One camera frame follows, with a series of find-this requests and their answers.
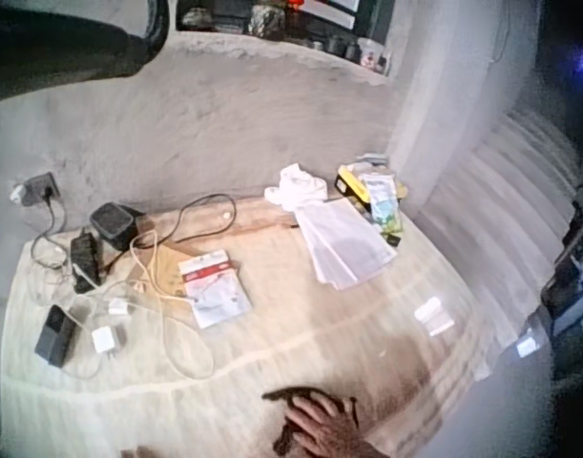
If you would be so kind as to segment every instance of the paper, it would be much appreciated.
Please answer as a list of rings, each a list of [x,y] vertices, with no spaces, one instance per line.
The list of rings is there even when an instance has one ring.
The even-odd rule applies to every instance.
[[[187,299],[203,329],[251,309],[236,271],[223,250],[178,264]]]
[[[296,211],[317,279],[346,289],[378,275],[396,252],[345,198]]]

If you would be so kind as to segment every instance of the table surface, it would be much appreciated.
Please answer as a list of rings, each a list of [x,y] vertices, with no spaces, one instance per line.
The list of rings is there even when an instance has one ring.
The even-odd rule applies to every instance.
[[[227,205],[188,211],[176,238],[224,226]],[[166,234],[176,217],[177,212],[147,217],[141,225]],[[98,367],[85,331],[78,333],[66,373],[47,366],[33,353],[46,305],[68,309],[73,303],[80,318],[93,304],[81,298],[73,302],[68,282],[51,284],[31,262],[28,243],[13,280],[3,335],[3,448],[12,456],[30,457],[118,456],[139,445],[167,458],[274,456],[271,444],[283,423],[282,405],[262,401],[261,394],[313,385],[356,396],[362,431],[376,447],[395,456],[414,454],[485,370],[492,344],[489,322],[463,280],[410,220],[404,221],[397,258],[377,278],[345,291],[317,282],[293,221],[262,199],[245,199],[225,234],[175,245],[187,255],[162,249],[160,275],[166,261],[174,265],[179,256],[225,249],[253,304],[245,315],[198,330],[189,305],[164,303],[167,316],[197,331],[170,320],[164,324],[170,356],[195,379],[174,370],[164,353],[159,315],[141,309],[130,317],[99,318],[115,325],[122,348],[90,380],[67,375],[87,376]],[[57,240],[69,243],[76,234]],[[47,250],[53,248],[46,247],[44,254]],[[131,273],[135,263],[124,256],[106,284]],[[119,294],[138,296],[135,301],[157,310],[149,291],[118,288]],[[454,319],[434,337],[414,315],[432,298]],[[209,352],[215,370],[200,379],[208,370]],[[292,456],[301,455],[294,450]]]

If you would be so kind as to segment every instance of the wall outlet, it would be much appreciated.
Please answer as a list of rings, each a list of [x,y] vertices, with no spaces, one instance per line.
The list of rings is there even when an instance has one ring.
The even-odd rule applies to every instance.
[[[27,179],[24,182],[24,186],[26,187],[26,194],[22,198],[22,205],[25,207],[32,207],[37,203],[44,202],[43,196],[45,195],[45,190],[47,188],[52,189],[51,198],[60,197],[60,192],[58,191],[58,187],[55,184],[51,172]]]

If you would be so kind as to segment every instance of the white paper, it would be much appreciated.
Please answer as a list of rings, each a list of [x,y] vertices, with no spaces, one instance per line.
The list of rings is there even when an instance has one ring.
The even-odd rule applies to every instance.
[[[345,198],[296,211],[317,279],[346,289],[378,275],[396,252]]]

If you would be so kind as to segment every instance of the white plug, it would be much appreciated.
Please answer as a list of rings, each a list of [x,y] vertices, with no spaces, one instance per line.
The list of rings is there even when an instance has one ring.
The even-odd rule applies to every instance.
[[[21,205],[22,200],[24,199],[25,195],[26,195],[26,186],[24,186],[23,184],[18,184],[17,186],[15,186],[13,188],[13,191],[11,191],[11,195],[9,196],[9,199],[11,200],[11,202],[15,203],[16,205]]]
[[[113,298],[109,302],[109,315],[128,315],[128,301],[123,298]]]
[[[115,330],[110,326],[99,327],[92,331],[92,340],[96,353],[109,353],[119,348],[119,340]]]

